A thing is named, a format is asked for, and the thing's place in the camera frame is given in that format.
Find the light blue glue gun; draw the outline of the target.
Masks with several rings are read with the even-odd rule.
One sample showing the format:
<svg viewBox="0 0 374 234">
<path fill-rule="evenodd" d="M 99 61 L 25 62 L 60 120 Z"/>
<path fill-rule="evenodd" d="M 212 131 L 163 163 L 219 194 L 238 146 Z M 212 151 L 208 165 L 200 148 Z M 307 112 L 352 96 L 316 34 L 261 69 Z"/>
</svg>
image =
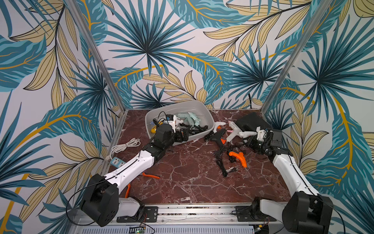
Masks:
<svg viewBox="0 0 374 234">
<path fill-rule="evenodd" d="M 192 118 L 194 126 L 200 126 L 201 119 L 192 112 L 188 112 L 188 114 Z"/>
</svg>

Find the orange glue gun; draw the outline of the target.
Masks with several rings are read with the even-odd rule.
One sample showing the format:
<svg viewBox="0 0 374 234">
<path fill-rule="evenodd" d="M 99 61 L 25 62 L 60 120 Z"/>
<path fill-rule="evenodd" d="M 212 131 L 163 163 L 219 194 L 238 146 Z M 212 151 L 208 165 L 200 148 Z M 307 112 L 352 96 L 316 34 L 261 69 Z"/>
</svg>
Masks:
<svg viewBox="0 0 374 234">
<path fill-rule="evenodd" d="M 243 152 L 234 152 L 234 151 L 230 151 L 228 153 L 229 155 L 229 160 L 231 163 L 234 163 L 236 160 L 239 160 L 241 165 L 244 167 L 244 168 L 247 168 L 247 162 L 246 162 L 246 159 L 244 157 L 244 154 Z"/>
</svg>

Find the mint green glue gun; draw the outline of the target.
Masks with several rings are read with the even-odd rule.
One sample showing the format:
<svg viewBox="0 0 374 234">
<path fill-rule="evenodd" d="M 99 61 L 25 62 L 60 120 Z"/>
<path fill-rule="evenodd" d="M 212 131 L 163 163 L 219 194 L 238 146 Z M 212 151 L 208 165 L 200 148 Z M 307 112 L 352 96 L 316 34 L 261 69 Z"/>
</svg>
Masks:
<svg viewBox="0 0 374 234">
<path fill-rule="evenodd" d="M 177 116 L 180 119 L 184 119 L 185 121 L 187 121 L 189 123 L 189 125 L 194 124 L 194 122 L 193 122 L 192 118 L 190 117 L 189 113 L 178 113 Z"/>
</svg>

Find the yellow glue gun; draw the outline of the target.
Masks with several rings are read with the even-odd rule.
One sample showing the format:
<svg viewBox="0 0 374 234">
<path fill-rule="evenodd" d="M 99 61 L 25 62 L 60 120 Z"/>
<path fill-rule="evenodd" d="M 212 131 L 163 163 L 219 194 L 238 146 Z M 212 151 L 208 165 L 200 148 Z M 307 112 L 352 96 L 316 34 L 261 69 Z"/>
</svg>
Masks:
<svg viewBox="0 0 374 234">
<path fill-rule="evenodd" d="M 157 130 L 157 126 L 153 126 L 152 129 L 151 129 L 151 133 L 152 134 L 155 134 L 156 133 L 156 130 Z"/>
</svg>

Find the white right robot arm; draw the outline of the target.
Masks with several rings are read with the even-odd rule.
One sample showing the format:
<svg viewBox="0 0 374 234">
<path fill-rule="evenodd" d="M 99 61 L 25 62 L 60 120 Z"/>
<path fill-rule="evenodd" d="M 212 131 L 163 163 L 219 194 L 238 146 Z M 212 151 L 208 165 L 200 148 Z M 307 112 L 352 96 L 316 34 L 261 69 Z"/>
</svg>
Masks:
<svg viewBox="0 0 374 234">
<path fill-rule="evenodd" d="M 250 207 L 254 218 L 270 216 L 281 223 L 291 233 L 327 234 L 329 232 L 333 203 L 322 196 L 307 180 L 297 166 L 291 152 L 282 147 L 279 132 L 257 128 L 247 133 L 243 139 L 256 153 L 268 157 L 279 171 L 291 199 L 282 205 L 270 199 L 256 197 Z"/>
</svg>

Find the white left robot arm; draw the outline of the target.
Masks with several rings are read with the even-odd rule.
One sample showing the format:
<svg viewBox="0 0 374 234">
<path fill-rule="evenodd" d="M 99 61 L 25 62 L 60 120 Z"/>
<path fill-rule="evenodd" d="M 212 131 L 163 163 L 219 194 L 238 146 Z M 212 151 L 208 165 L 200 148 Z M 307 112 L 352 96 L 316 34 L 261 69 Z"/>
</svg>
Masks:
<svg viewBox="0 0 374 234">
<path fill-rule="evenodd" d="M 174 143 L 188 141 L 189 134 L 188 128 L 174 130 L 170 124 L 160 125 L 155 136 L 134 158 L 104 176 L 96 174 L 89 180 L 81 211 L 100 227 L 118 217 L 142 215 L 140 202 L 133 198 L 121 199 L 119 195 L 137 176 L 157 163 Z"/>
</svg>

